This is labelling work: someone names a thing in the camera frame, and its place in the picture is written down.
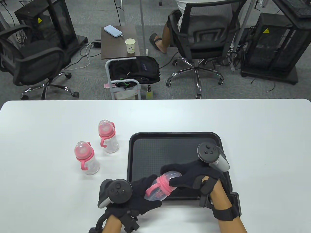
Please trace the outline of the person's left hand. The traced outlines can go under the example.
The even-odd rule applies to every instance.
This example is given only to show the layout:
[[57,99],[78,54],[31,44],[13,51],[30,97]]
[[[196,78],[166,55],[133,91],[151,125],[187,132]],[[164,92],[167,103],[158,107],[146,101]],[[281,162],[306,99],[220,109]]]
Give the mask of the person's left hand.
[[128,214],[131,217],[137,217],[150,210],[161,207],[162,201],[149,201],[145,199],[146,190],[152,185],[156,178],[157,175],[150,175],[149,177],[144,177],[140,180],[131,182],[133,189],[131,198],[122,204],[109,204],[105,213],[109,216],[113,215],[120,219],[120,217],[123,217],[125,214]]

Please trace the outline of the person's right hand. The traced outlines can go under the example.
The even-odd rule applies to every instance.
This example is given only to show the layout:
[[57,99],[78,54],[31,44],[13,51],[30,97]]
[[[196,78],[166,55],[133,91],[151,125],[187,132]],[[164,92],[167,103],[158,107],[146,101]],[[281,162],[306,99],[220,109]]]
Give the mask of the person's right hand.
[[226,192],[221,182],[222,173],[201,160],[186,164],[168,164],[160,169],[161,174],[169,171],[181,173],[180,177],[169,181],[171,187],[191,188],[204,195],[219,191]]

